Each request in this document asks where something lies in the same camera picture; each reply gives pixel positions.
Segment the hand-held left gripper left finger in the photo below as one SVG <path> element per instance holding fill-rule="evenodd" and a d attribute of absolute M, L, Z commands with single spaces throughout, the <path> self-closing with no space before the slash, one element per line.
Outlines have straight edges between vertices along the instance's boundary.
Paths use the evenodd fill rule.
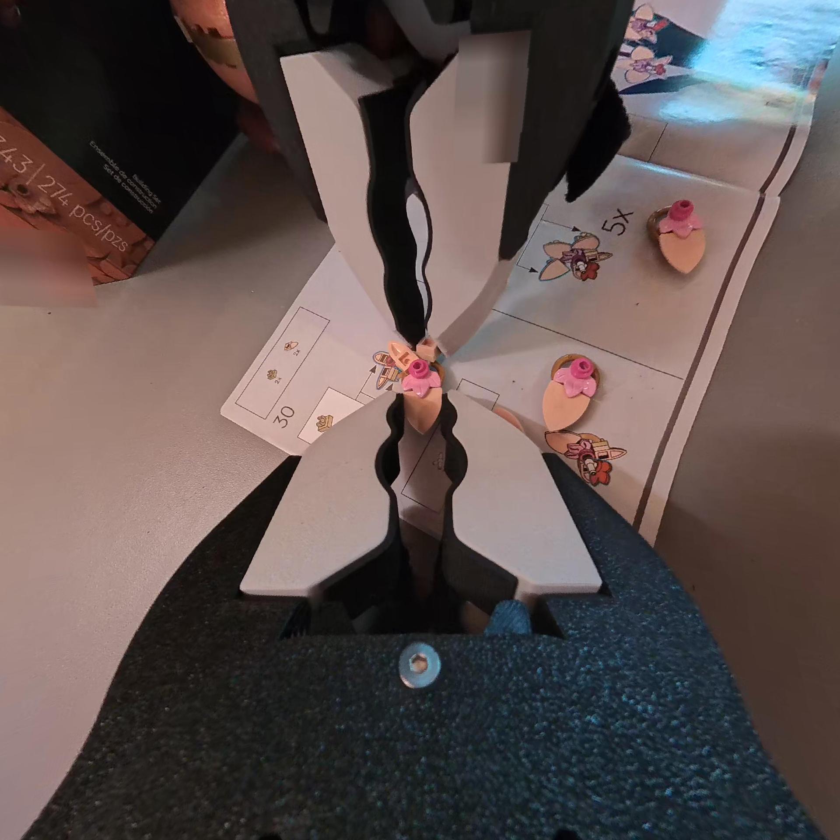
<path fill-rule="evenodd" d="M 339 602 L 351 619 L 391 597 L 404 566 L 392 489 L 403 431 L 403 397 L 383 394 L 293 458 L 240 591 Z"/>

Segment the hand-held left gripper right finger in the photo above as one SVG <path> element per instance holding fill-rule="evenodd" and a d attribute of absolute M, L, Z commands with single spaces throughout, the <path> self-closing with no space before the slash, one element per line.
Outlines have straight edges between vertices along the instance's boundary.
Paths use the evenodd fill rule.
<path fill-rule="evenodd" d="M 444 502 L 438 554 L 438 622 L 459 624 L 471 602 L 491 614 L 517 600 L 594 594 L 602 577 L 560 493 L 559 457 L 469 396 L 444 396 L 439 430 Z"/>

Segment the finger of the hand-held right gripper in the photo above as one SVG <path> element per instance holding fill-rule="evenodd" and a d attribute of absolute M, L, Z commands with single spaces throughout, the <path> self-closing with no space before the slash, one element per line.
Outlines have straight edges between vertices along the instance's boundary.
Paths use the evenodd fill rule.
<path fill-rule="evenodd" d="M 426 335 L 407 116 L 419 73 L 358 45 L 284 57 L 285 77 L 329 228 L 374 305 L 411 346 Z"/>
<path fill-rule="evenodd" d="M 511 273 L 511 259 L 499 256 L 511 165 L 484 161 L 479 140 L 457 127 L 458 65 L 449 61 L 408 120 L 413 173 L 429 219 L 427 330 L 447 356 L 478 331 Z"/>

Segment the grey desk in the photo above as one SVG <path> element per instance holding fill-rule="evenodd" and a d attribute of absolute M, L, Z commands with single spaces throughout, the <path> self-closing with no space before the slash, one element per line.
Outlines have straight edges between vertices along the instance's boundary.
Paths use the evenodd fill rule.
<path fill-rule="evenodd" d="M 835 55 L 656 542 L 830 838 L 838 116 Z M 219 409 L 331 243 L 283 160 L 239 141 L 95 308 L 2 309 L 2 838 L 62 782 L 163 585 L 279 465 Z"/>

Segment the white instruction booklet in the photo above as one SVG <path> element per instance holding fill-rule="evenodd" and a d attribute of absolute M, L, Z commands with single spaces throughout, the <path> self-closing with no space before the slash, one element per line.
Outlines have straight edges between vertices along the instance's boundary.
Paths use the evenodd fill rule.
<path fill-rule="evenodd" d="M 384 6 L 391 14 L 396 2 Z M 406 41 L 394 57 L 346 45 L 416 70 L 414 105 L 457 59 L 457 127 L 479 140 L 484 161 L 515 162 L 530 36 L 464 35 L 448 58 L 429 60 L 394 27 Z M 628 137 L 586 191 L 571 199 L 564 176 L 544 198 L 472 338 L 450 356 L 437 345 L 444 388 L 515 413 L 650 542 L 837 39 L 837 2 L 633 2 L 611 76 Z M 688 274 L 647 231 L 652 213 L 681 199 L 706 234 Z M 406 211 L 428 323 L 431 235 L 414 173 Z M 400 391 L 386 349 L 399 339 L 408 344 L 335 243 L 221 414 L 301 455 L 363 404 Z M 567 354 L 592 360 L 600 383 L 574 425 L 549 432 L 543 395 Z"/>

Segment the black building set box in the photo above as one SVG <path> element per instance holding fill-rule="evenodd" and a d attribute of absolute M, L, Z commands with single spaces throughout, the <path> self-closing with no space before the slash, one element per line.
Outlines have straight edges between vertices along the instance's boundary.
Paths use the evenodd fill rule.
<path fill-rule="evenodd" d="M 238 135 L 168 2 L 2 2 L 2 227 L 74 235 L 126 280 Z"/>

